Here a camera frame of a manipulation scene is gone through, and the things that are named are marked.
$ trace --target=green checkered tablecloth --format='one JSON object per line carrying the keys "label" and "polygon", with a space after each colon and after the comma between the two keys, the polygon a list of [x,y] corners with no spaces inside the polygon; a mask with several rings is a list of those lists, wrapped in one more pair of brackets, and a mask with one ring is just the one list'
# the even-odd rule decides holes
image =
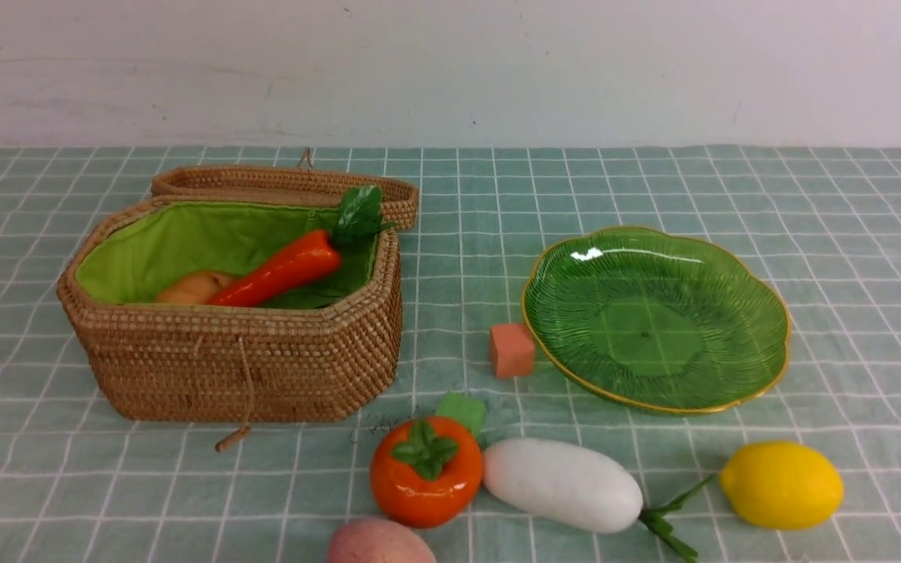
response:
{"label": "green checkered tablecloth", "polygon": [[[290,167],[301,149],[0,149],[0,562],[315,563],[374,514],[366,467],[383,430],[447,391],[485,400],[491,439],[566,439],[624,464],[660,504],[741,444],[797,439],[839,467],[829,522],[776,533],[717,485],[672,517],[702,561],[901,562],[901,149],[319,149],[318,168],[421,186],[401,234],[405,325],[393,388],[331,425],[135,423],[103,399],[53,282],[89,229],[151,175],[196,163]],[[795,322],[769,396],[691,420],[630,413],[536,373],[498,381],[487,329],[519,321],[537,254],[641,224],[707,238],[768,279]],[[440,563],[675,561],[640,527],[594,536],[480,494],[422,532]]]}

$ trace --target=white wall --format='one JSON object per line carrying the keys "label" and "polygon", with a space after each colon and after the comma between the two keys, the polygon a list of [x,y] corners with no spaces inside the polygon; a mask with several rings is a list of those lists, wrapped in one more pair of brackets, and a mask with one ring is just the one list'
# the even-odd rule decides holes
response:
{"label": "white wall", "polygon": [[901,0],[0,0],[0,145],[901,145]]}

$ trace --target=toy persimmon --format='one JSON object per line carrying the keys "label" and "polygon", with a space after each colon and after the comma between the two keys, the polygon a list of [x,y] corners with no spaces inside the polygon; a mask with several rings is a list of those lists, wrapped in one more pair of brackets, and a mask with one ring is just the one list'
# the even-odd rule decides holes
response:
{"label": "toy persimmon", "polygon": [[435,528],[475,499],[482,476],[482,449],[468,428],[449,417],[425,417],[382,439],[371,462],[371,492],[391,520]]}

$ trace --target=glass plate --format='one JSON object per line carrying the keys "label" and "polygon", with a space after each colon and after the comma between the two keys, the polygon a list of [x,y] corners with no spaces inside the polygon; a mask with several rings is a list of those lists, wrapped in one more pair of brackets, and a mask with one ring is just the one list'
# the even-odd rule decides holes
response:
{"label": "glass plate", "polygon": [[787,371],[787,307],[704,240],[635,227],[562,240],[537,260],[521,307],[562,373],[649,411],[723,411]]}

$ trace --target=toy lemon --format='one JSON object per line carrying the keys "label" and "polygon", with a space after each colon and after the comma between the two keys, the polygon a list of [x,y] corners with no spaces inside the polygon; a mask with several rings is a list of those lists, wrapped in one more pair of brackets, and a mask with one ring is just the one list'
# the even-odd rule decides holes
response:
{"label": "toy lemon", "polygon": [[741,519],[776,530],[811,528],[843,503],[843,480],[825,456],[788,441],[740,448],[719,477]]}

